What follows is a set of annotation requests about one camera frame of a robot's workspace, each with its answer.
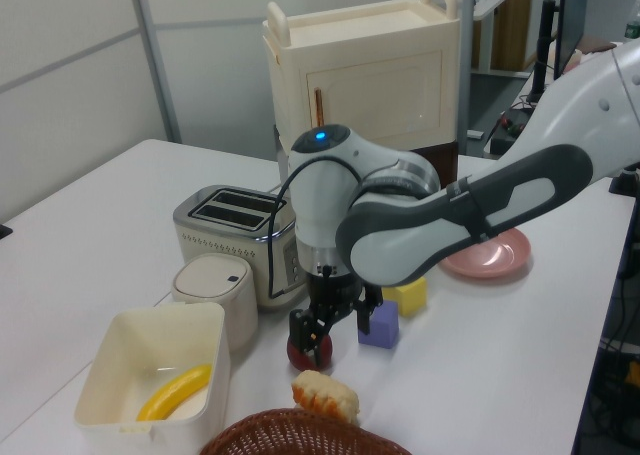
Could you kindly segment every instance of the small white container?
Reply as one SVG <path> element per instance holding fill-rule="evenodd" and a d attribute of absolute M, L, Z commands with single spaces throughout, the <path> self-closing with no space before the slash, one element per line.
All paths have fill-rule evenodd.
<path fill-rule="evenodd" d="M 181 419 L 136 422 L 144 403 L 175 376 L 213 369 L 204 403 Z M 96 455 L 197 455 L 223 429 L 231 362 L 224 310 L 169 304 L 118 314 L 76 406 L 76 425 Z"/>
<path fill-rule="evenodd" d="M 258 305 L 251 265 L 240 257 L 206 253 L 193 258 L 173 279 L 176 301 L 215 302 L 225 311 L 229 350 L 246 344 L 258 328 Z"/>

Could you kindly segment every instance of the yellow banana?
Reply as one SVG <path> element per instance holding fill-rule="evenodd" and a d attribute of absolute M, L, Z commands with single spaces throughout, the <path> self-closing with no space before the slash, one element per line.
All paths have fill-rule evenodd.
<path fill-rule="evenodd" d="M 140 409 L 136 421 L 164 420 L 209 383 L 211 364 L 198 365 L 163 385 Z"/>

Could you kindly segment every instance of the purple cube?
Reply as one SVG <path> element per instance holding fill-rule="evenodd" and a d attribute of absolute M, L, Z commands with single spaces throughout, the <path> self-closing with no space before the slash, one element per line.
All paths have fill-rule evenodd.
<path fill-rule="evenodd" d="M 385 300 L 375 309 L 369 321 L 369 335 L 358 330 L 358 342 L 375 347 L 393 348 L 398 341 L 398 304 Z"/>

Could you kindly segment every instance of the pink plate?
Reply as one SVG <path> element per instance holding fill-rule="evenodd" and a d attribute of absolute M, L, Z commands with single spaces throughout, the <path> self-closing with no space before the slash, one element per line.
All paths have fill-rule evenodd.
<path fill-rule="evenodd" d="M 467 277 L 494 278 L 516 271 L 530 255 L 529 240 L 520 230 L 512 228 L 488 242 L 454 253 L 440 264 Z"/>

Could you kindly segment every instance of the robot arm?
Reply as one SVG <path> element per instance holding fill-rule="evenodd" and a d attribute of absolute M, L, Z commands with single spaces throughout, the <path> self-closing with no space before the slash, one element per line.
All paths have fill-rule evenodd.
<path fill-rule="evenodd" d="M 638 162 L 639 111 L 640 45 L 631 43 L 554 82 L 517 143 L 490 169 L 420 201 L 360 198 L 337 231 L 340 256 L 371 283 L 408 283 Z"/>
<path fill-rule="evenodd" d="M 378 147 L 341 126 L 303 134 L 292 148 L 290 171 L 330 156 L 352 166 L 362 181 L 326 160 L 300 171 L 291 184 L 311 294 L 304 316 L 292 312 L 294 345 L 315 349 L 352 309 L 367 315 L 381 303 L 374 294 L 358 305 L 360 281 L 370 287 L 409 283 L 443 258 L 553 210 L 640 161 L 639 43 L 601 54 L 554 82 L 499 161 L 440 191 L 433 168 L 415 154 Z M 364 315 L 359 328 L 367 331 Z M 312 328 L 302 333 L 303 325 Z"/>

